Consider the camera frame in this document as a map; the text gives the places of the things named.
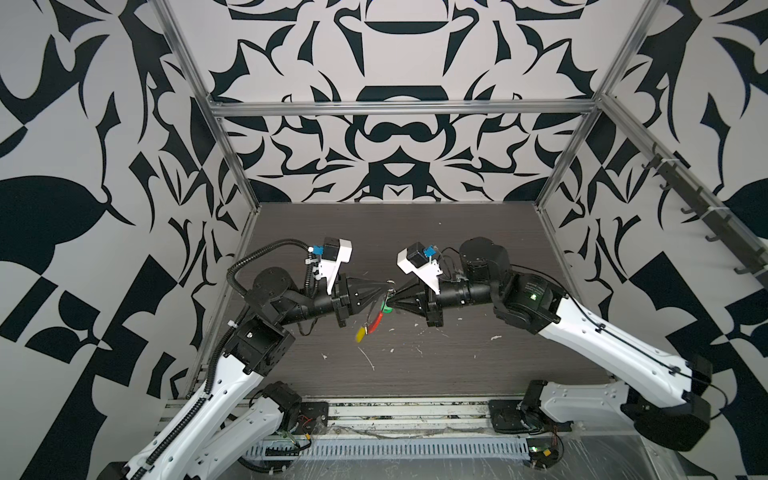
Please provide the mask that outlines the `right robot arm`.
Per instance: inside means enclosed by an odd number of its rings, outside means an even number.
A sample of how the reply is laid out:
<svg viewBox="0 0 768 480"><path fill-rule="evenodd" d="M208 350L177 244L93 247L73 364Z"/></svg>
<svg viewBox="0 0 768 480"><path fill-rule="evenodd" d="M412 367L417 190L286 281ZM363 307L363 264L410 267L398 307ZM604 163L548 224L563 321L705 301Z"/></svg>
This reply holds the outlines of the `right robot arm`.
<svg viewBox="0 0 768 480"><path fill-rule="evenodd" d="M458 256L458 275L446 278L435 247L415 243L401 250L397 265L413 278L388 306L440 327L447 309L489 305L505 324L565 346L615 378L582 386L533 381L515 419L630 425L678 452L692 450L709 431L711 406L703 397L711 384L708 360L685 359L637 339L589 311L558 282L514 268L507 250L485 237L465 241Z"/></svg>

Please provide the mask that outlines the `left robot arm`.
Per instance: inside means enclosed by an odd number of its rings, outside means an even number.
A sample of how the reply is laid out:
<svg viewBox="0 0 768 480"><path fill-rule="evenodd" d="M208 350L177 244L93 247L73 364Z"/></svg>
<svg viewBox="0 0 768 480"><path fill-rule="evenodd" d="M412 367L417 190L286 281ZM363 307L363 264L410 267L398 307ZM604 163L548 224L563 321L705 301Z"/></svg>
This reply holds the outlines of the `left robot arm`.
<svg viewBox="0 0 768 480"><path fill-rule="evenodd" d="M326 315L339 322L390 289L386 281L341 275L331 289L304 292L278 267L260 272L242 318L214 349L206 379L168 425L102 479L217 479L257 442L297 423L302 399L284 382L262 382L295 341L287 325Z"/></svg>

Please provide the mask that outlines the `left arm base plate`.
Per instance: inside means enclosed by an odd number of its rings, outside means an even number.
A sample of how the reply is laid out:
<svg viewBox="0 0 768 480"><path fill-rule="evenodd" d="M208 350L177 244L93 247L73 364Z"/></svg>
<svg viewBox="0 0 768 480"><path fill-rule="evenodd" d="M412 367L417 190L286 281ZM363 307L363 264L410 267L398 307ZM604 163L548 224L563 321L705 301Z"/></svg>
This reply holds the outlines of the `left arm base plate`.
<svg viewBox="0 0 768 480"><path fill-rule="evenodd" d="M289 432L300 436L319 433L327 427L329 407L325 401L302 402Z"/></svg>

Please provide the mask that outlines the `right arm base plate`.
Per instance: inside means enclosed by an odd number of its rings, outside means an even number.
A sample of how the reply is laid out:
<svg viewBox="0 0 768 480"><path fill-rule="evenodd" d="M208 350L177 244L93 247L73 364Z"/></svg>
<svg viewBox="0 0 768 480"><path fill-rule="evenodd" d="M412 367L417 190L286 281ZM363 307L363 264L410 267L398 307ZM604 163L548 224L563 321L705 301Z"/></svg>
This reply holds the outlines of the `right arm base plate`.
<svg viewBox="0 0 768 480"><path fill-rule="evenodd" d="M524 400L493 399L488 402L491 426L500 434L528 434L571 432L572 422L556 422L538 406Z"/></svg>

